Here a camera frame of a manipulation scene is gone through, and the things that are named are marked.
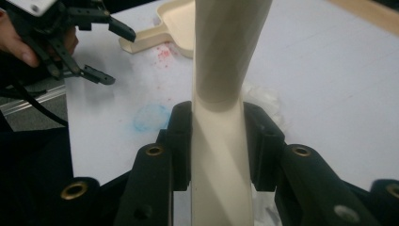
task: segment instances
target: red stain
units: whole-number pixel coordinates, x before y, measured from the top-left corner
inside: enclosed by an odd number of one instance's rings
[[[169,50],[161,50],[161,53],[158,54],[158,58],[160,60],[165,60],[170,56],[170,51]]]

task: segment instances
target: white plastic piece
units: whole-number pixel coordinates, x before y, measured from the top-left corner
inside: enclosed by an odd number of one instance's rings
[[[26,11],[27,13],[40,17],[42,16],[47,9],[52,6],[56,0],[6,0],[12,5]]]
[[[278,114],[279,96],[275,90],[244,82],[242,93],[245,102],[260,106],[267,115],[274,116]]]
[[[192,225],[254,225],[240,90],[271,0],[197,0]]]
[[[174,41],[179,52],[193,57],[194,49],[194,0],[175,0],[157,10],[161,23],[151,29],[136,33],[135,42],[120,38],[120,47],[129,53],[137,53],[166,41]]]
[[[254,226],[281,226],[274,192],[258,192],[252,186]]]

